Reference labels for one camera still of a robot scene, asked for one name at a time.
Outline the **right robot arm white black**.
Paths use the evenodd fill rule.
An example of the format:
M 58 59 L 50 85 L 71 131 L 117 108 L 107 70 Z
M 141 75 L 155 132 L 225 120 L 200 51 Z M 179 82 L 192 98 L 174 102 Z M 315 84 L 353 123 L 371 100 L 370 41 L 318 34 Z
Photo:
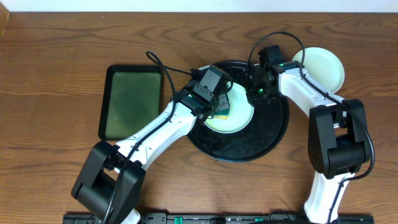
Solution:
M 273 96 L 291 99 L 308 116 L 308 156 L 315 176 L 304 212 L 311 223 L 333 223 L 348 182 L 362 179 L 363 164 L 374 166 L 374 146 L 364 105 L 328 91 L 298 61 L 250 63 L 251 103 Z

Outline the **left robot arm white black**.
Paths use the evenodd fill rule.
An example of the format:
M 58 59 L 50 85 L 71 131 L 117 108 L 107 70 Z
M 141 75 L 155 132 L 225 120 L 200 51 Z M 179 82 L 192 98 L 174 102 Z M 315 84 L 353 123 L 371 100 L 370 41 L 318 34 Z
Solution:
M 76 179 L 71 195 L 100 223 L 138 223 L 135 209 L 149 166 L 197 121 L 212 114 L 213 106 L 199 104 L 194 86 L 174 92 L 155 120 L 136 134 L 110 144 L 96 143 Z

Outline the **yellow green sponge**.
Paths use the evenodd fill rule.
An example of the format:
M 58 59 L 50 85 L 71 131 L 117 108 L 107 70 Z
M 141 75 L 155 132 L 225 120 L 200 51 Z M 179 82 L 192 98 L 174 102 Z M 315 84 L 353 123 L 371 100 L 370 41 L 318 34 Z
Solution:
M 214 113 L 213 119 L 228 119 L 230 111 L 230 103 L 228 101 L 219 101 Z

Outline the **mint green plate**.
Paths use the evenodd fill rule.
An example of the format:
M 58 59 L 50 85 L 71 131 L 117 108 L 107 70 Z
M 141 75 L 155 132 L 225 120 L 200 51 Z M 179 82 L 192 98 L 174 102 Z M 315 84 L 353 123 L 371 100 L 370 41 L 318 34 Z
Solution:
M 327 49 L 309 47 L 305 49 L 303 67 L 313 79 L 325 90 L 323 92 L 336 93 L 345 80 L 345 70 L 339 58 Z
M 244 129 L 254 115 L 254 107 L 248 103 L 246 89 L 234 82 L 228 82 L 226 94 L 229 98 L 230 112 L 228 119 L 208 119 L 204 122 L 207 128 L 221 134 L 232 134 Z

